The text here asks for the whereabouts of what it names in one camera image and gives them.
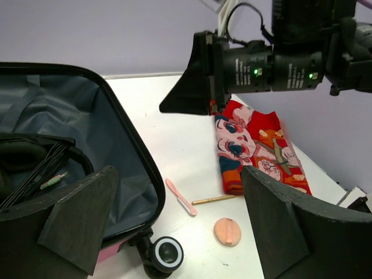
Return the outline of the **pink hard-shell suitcase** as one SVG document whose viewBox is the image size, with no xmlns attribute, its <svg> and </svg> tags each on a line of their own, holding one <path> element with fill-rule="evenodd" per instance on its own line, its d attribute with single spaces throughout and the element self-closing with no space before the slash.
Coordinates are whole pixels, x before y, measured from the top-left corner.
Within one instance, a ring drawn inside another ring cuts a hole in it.
<svg viewBox="0 0 372 279">
<path fill-rule="evenodd" d="M 118 185 L 96 265 L 124 245 L 134 246 L 148 278 L 167 278 L 184 259 L 172 237 L 151 241 L 152 225 L 165 203 L 160 172 L 109 84 L 81 67 L 50 63 L 1 63 L 1 133 L 69 137 L 94 172 L 115 167 Z M 69 160 L 68 172 L 32 200 L 86 177 Z"/>
</svg>

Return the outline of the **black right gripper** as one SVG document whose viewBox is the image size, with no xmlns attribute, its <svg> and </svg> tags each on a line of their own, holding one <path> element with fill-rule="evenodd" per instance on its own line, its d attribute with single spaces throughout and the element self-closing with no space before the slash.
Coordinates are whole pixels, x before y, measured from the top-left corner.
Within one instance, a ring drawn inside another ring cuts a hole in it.
<svg viewBox="0 0 372 279">
<path fill-rule="evenodd" d="M 253 40 L 230 48 L 227 39 L 204 31 L 194 34 L 188 66 L 159 110 L 215 115 L 232 94 L 314 90 L 323 76 L 323 52 L 314 44 Z"/>
</svg>

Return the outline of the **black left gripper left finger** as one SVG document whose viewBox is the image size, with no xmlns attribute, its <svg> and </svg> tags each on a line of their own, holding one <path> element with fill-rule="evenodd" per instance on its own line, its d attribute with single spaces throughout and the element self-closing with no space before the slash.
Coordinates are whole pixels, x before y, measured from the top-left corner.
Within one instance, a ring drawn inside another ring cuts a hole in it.
<svg viewBox="0 0 372 279">
<path fill-rule="evenodd" d="M 115 167 L 1 210 L 1 278 L 94 273 L 118 185 Z"/>
</svg>

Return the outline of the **peach round powder puff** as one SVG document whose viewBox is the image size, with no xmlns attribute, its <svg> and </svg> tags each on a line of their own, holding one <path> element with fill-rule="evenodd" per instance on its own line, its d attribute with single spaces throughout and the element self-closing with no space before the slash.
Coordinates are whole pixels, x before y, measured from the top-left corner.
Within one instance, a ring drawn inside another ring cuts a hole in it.
<svg viewBox="0 0 372 279">
<path fill-rule="evenodd" d="M 236 221 L 230 218 L 221 218 L 213 227 L 216 239 L 224 246 L 235 247 L 239 244 L 242 232 Z"/>
</svg>

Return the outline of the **red anime print cloth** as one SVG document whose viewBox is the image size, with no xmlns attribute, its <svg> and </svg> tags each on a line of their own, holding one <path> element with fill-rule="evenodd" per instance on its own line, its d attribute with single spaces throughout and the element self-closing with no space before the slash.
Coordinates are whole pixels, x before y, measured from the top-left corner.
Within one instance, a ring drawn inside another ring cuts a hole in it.
<svg viewBox="0 0 372 279">
<path fill-rule="evenodd" d="M 264 114 L 229 101 L 215 115 L 216 151 L 223 191 L 242 195 L 241 171 L 253 166 L 275 180 L 310 194 L 311 190 L 293 146 L 275 112 Z"/>
</svg>

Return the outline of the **gold pen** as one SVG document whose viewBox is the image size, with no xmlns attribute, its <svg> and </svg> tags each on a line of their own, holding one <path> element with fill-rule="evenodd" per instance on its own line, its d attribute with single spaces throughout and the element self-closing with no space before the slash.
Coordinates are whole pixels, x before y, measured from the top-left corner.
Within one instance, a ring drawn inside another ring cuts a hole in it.
<svg viewBox="0 0 372 279">
<path fill-rule="evenodd" d="M 236 198 L 236 197 L 237 197 L 236 195 L 224 195 L 224 196 L 218 196 L 218 197 L 214 197 L 214 198 L 192 201 L 191 204 L 192 205 L 201 205 L 201 204 L 205 204 L 205 203 L 223 201 L 223 200 L 232 199 L 232 198 Z"/>
</svg>

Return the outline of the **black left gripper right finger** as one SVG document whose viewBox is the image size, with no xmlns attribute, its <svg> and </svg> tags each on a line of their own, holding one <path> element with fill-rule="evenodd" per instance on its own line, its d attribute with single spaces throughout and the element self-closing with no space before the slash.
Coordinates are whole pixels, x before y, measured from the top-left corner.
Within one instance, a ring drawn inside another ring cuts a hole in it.
<svg viewBox="0 0 372 279">
<path fill-rule="evenodd" d="M 241 178 L 265 278 L 371 278 L 371 214 L 317 199 L 252 166 Z"/>
</svg>

